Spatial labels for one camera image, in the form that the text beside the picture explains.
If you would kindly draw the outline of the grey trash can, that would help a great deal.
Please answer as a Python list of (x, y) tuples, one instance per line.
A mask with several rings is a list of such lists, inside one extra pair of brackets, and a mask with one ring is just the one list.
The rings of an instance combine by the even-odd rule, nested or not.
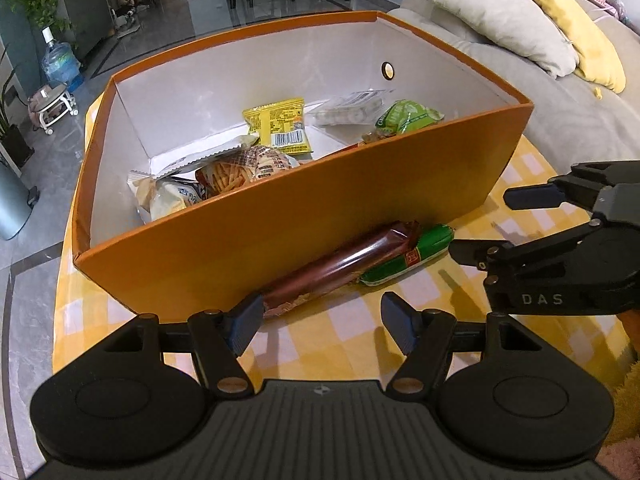
[(2, 240), (10, 240), (24, 228), (39, 196), (40, 191), (35, 185), (31, 188), (24, 185), (9, 164), (1, 159), (0, 235)]

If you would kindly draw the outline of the blue water jug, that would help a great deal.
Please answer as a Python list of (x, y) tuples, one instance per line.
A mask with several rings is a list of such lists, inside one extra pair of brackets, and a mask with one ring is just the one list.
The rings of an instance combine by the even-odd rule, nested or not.
[(80, 63), (67, 42), (56, 40), (49, 27), (42, 31), (46, 50), (41, 61), (43, 73), (51, 86), (64, 84), (69, 92), (74, 92), (84, 82)]

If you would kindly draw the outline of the white chips bag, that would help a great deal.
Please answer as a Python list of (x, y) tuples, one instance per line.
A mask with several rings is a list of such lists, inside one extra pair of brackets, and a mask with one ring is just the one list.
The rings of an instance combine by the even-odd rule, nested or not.
[(201, 203), (208, 197), (203, 185), (179, 177), (155, 180), (148, 174), (130, 171), (127, 184), (144, 224)]

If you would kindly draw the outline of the yellow checkered tablecloth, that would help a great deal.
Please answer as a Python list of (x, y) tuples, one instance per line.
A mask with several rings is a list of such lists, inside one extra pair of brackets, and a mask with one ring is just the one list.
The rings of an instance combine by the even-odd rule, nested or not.
[[(584, 223), (586, 213), (570, 205), (532, 212), (504, 206), (507, 188), (542, 183), (553, 174), (533, 144), (522, 139), (484, 205), (455, 221), (454, 234), (523, 244)], [(266, 378), (388, 382), (404, 357), (382, 325), (383, 292), (396, 292), (417, 309), (435, 308), (460, 321), (480, 322), (489, 310), (484, 278), (472, 266), (442, 256), (380, 287), (347, 285), (266, 321), (240, 363), (255, 385)], [(64, 367), (131, 317), (75, 270), (66, 240), (56, 288), (52, 368)], [(524, 316), (521, 321), (610, 389), (623, 381), (636, 358), (623, 324), (613, 315)]]

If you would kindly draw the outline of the green snack packet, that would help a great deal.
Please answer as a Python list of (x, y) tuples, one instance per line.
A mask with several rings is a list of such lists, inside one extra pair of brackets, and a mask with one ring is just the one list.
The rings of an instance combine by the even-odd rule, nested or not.
[(411, 100), (398, 100), (375, 122), (373, 130), (364, 134), (362, 144), (399, 136), (438, 124), (445, 115), (439, 110)]

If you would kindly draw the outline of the potted green plant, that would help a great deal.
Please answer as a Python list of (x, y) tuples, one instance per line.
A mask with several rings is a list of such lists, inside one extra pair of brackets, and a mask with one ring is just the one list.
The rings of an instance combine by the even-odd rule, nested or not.
[(1, 147), (14, 165), (22, 169), (35, 150), (27, 144), (20, 128), (9, 116), (9, 94), (15, 72), (16, 69), (12, 67), (9, 73), (1, 74)]

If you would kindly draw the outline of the red snack bar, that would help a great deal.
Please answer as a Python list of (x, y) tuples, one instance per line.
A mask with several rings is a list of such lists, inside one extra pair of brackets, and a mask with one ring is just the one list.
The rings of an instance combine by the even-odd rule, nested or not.
[(264, 318), (284, 315), (358, 280), (367, 270), (415, 248), (421, 233), (416, 221), (384, 224), (279, 278), (260, 293)]

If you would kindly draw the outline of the clear candy ball packet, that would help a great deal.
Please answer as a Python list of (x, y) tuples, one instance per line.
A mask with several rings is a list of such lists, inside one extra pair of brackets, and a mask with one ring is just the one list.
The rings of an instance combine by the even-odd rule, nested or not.
[(329, 99), (309, 113), (310, 122), (320, 127), (372, 125), (393, 94), (393, 90), (369, 89)]

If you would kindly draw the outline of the green sausage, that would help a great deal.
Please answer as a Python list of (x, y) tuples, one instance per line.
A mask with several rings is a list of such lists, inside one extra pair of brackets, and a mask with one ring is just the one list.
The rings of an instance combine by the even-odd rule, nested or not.
[(416, 242), (416, 246), (400, 256), (367, 270), (358, 278), (358, 282), (375, 287), (393, 281), (445, 255), (453, 239), (454, 229), (444, 224), (425, 230)]

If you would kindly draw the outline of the orange cardboard box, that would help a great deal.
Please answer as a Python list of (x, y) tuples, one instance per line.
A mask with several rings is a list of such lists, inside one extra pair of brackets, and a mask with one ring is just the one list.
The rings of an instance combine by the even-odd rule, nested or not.
[[(437, 125), (341, 148), (151, 223), (129, 171), (239, 125), (244, 110), (366, 89), (444, 114)], [(134, 312), (182, 322), (394, 221), (446, 223), (479, 207), (533, 111), (523, 93), (435, 36), (375, 11), (221, 32), (114, 74), (70, 217), (76, 268)]]

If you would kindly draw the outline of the peanut snack bag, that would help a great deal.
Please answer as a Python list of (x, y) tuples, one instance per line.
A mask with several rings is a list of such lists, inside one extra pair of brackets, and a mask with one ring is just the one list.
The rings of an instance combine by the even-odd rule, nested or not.
[(217, 157), (195, 171), (208, 197), (228, 193), (299, 166), (292, 156), (268, 146), (254, 145)]

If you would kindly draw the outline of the yellow pillow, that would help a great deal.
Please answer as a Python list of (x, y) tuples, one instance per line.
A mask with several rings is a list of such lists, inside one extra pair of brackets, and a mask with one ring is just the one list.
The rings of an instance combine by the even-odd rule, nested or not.
[(615, 93), (626, 88), (626, 74), (614, 44), (576, 0), (534, 0), (562, 30), (577, 53), (575, 73)]

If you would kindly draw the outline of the grey sofa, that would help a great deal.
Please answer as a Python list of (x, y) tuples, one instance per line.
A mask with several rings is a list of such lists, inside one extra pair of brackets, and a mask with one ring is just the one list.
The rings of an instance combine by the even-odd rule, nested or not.
[(617, 94), (575, 75), (553, 79), (427, 0), (402, 0), (390, 14), (474, 58), (531, 99), (535, 109), (524, 136), (559, 174), (578, 162), (639, 157), (639, 43), (620, 22), (599, 22), (602, 32), (622, 48), (620, 58), (631, 69), (627, 89)]

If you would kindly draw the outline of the white milk tablet packet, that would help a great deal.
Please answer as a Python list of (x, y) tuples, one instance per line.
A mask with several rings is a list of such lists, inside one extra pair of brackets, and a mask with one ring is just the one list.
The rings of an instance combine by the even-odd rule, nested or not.
[(172, 174), (183, 174), (207, 164), (216, 157), (249, 148), (258, 140), (254, 134), (217, 134), (150, 159), (150, 175), (163, 179)]

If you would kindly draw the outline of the yellow snack packet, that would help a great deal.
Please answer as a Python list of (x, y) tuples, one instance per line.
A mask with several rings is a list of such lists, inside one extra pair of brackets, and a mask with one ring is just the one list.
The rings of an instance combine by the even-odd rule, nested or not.
[(285, 154), (307, 155), (312, 148), (304, 123), (303, 98), (293, 98), (264, 104), (242, 111), (250, 134), (257, 134), (259, 143)]

